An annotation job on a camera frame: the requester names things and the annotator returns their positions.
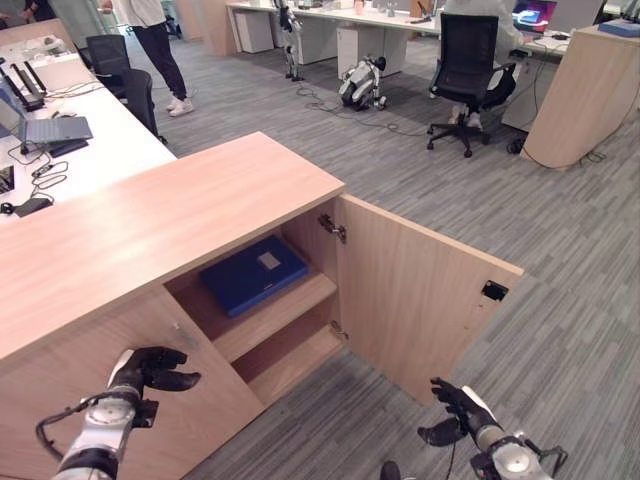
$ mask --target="chair armrest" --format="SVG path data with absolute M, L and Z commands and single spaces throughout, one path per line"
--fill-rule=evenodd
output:
M 495 73 L 495 72 L 503 71 L 503 72 L 509 72 L 509 73 L 511 73 L 513 75 L 513 72 L 515 72 L 515 70 L 516 70 L 515 62 L 508 62 L 508 63 L 505 63 L 503 65 L 500 65 L 500 66 L 494 68 L 493 72 Z

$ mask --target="blue folder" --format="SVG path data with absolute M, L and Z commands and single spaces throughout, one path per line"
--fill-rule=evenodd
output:
M 230 317 L 309 273 L 279 238 L 270 236 L 200 272 L 200 279 Z

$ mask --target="floor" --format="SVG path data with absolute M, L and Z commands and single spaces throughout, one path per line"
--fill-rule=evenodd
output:
M 570 457 L 557 478 L 638 478 L 635 108 L 598 147 L 606 158 L 556 172 L 506 152 L 519 133 L 500 125 L 500 109 L 483 116 L 493 140 L 472 158 L 458 143 L 425 149 L 425 125 L 450 109 L 426 95 L 434 39 L 410 42 L 404 71 L 384 80 L 386 111 L 340 117 L 314 110 L 323 101 L 337 106 L 335 60 L 308 66 L 296 85 L 284 79 L 278 51 L 213 58 L 197 43 L 172 47 L 197 106 L 178 119 L 162 110 L 169 93 L 157 72 L 137 46 L 130 50 L 134 65 L 153 72 L 159 130 L 176 155 L 261 130 L 350 193 L 523 267 L 519 286 L 449 378 L 473 386 L 505 429 L 562 445 Z M 450 449 L 427 447 L 415 431 L 445 417 L 343 351 L 185 478 L 373 480 L 395 459 L 405 477 L 444 479 Z M 473 478 L 474 453 L 471 440 L 459 444 L 451 479 Z

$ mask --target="door latch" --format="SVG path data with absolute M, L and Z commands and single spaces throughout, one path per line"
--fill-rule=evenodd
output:
M 489 297 L 491 300 L 497 300 L 499 302 L 507 296 L 507 293 L 509 293 L 509 289 L 507 287 L 491 280 L 485 283 L 484 288 L 482 289 L 482 294 L 485 297 Z

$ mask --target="robotic arm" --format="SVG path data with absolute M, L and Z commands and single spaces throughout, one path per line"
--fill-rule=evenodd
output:
M 115 480 L 131 430 L 151 428 L 155 420 L 158 402 L 142 399 L 144 387 L 170 392 L 194 387 L 199 373 L 174 371 L 186 361 L 186 354 L 164 347 L 127 350 L 104 393 L 38 423 L 38 439 L 60 461 L 53 480 Z M 82 432 L 63 456 L 47 439 L 44 427 L 85 409 Z
M 431 380 L 433 393 L 454 416 L 432 428 L 419 428 L 429 445 L 442 447 L 470 434 L 481 453 L 471 459 L 478 478 L 484 480 L 553 480 L 539 460 L 556 455 L 555 476 L 568 455 L 560 447 L 539 449 L 524 434 L 507 435 L 493 413 L 469 387 L 457 388 L 440 378 Z

